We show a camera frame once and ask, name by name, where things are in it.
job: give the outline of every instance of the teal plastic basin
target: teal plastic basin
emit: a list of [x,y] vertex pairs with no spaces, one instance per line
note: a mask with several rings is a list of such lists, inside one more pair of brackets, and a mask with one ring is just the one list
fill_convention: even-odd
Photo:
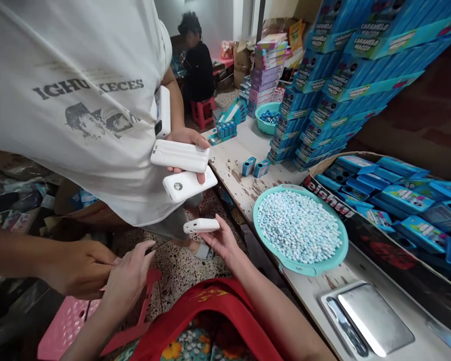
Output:
[[257,127],[259,127],[259,130],[262,133],[274,135],[274,130],[276,129],[276,124],[270,124],[268,122],[264,122],[261,120],[261,114],[265,113],[267,110],[271,113],[279,113],[279,107],[281,106],[280,103],[272,102],[272,103],[266,103],[259,108],[256,109],[256,119],[257,119]]
[[[291,261],[287,259],[285,255],[278,252],[274,247],[272,247],[271,241],[266,236],[264,236],[261,228],[259,227],[259,219],[257,218],[259,206],[261,205],[261,202],[264,200],[264,198],[267,197],[269,194],[284,191],[292,191],[302,194],[303,196],[309,197],[315,202],[322,204],[324,209],[334,216],[334,218],[337,221],[337,224],[339,225],[340,232],[339,238],[341,239],[342,245],[341,247],[336,249],[336,253],[332,258],[311,264]],[[346,227],[344,227],[344,224],[342,223],[341,219],[336,214],[336,212],[334,212],[331,206],[328,205],[326,202],[324,202],[322,199],[320,199],[318,196],[312,194],[311,192],[300,186],[283,184],[263,192],[259,196],[259,198],[257,198],[256,204],[254,204],[254,225],[256,227],[257,234],[259,235],[259,238],[261,239],[262,243],[267,247],[267,249],[269,249],[269,251],[271,251],[274,254],[274,256],[276,256],[276,258],[279,260],[279,262],[282,264],[284,268],[287,268],[293,272],[306,276],[319,276],[321,273],[327,270],[336,268],[342,261],[344,261],[344,258],[346,258],[347,250],[349,248],[349,239],[347,237]]]

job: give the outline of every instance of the red clothing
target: red clothing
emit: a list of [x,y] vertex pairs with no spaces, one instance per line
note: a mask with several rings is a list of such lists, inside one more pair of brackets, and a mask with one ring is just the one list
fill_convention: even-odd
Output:
[[257,323],[254,309],[239,282],[216,278],[193,286],[169,312],[160,315],[140,340],[131,361],[159,360],[163,350],[187,325],[200,312],[208,310],[221,313],[234,325],[257,360],[283,360]]

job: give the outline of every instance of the wooden table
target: wooden table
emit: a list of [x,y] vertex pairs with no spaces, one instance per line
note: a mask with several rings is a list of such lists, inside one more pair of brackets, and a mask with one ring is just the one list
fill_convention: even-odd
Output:
[[[265,159],[272,137],[260,132],[256,121],[250,117],[246,122],[238,125],[237,131],[237,137],[212,147],[209,164],[255,233],[253,209],[259,195],[281,183],[298,185],[304,180],[307,172],[298,172],[290,162],[287,162],[272,165],[268,174],[261,178],[254,178],[252,175],[243,177],[242,163],[251,156],[255,157],[257,161]],[[212,135],[212,130],[203,133],[205,138],[210,135]],[[263,248],[271,259],[275,260],[275,257],[264,246]],[[290,290],[300,300],[302,309],[316,323],[338,359],[355,360],[342,345],[340,338],[323,313],[317,297],[353,281],[365,280],[377,288],[415,336],[414,343],[393,352],[386,357],[387,361],[451,361],[451,349],[426,327],[429,316],[352,243],[349,243],[349,251],[344,262],[339,267],[318,277],[308,277],[283,269],[277,261],[276,266],[282,272]],[[376,355],[370,358],[374,361],[381,359],[383,358]]]

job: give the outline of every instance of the white power bank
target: white power bank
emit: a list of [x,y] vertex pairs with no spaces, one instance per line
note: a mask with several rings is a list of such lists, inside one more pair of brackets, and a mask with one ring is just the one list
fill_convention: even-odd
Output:
[[157,122],[155,123],[155,139],[166,139],[171,132],[170,125],[170,92],[163,85],[155,92]]
[[215,219],[196,218],[184,224],[184,233],[213,232],[219,228],[219,222]]
[[207,166],[205,170],[205,183],[200,184],[197,180],[197,173],[185,171],[169,175],[162,181],[167,194],[174,203],[184,202],[186,199],[195,196],[217,184],[212,169]]
[[196,173],[204,173],[209,161],[210,148],[193,144],[158,139],[155,141],[150,161],[156,165],[171,166]]

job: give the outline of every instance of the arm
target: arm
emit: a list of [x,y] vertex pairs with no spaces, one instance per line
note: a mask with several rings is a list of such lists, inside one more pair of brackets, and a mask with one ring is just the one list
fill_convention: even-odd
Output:
[[170,122],[172,131],[184,128],[184,100],[172,68],[169,67],[160,85],[170,92]]
[[114,267],[97,311],[85,322],[60,361],[91,361],[99,356],[142,293],[155,254],[152,251],[145,255],[145,251],[154,244],[137,244]]
[[115,258],[99,242],[60,242],[0,228],[0,276],[38,277],[77,298],[101,297]]
[[291,361],[333,361],[334,355],[297,307],[254,267],[238,247],[227,223],[216,215],[220,230],[202,234],[221,255],[246,291],[258,322],[281,353]]

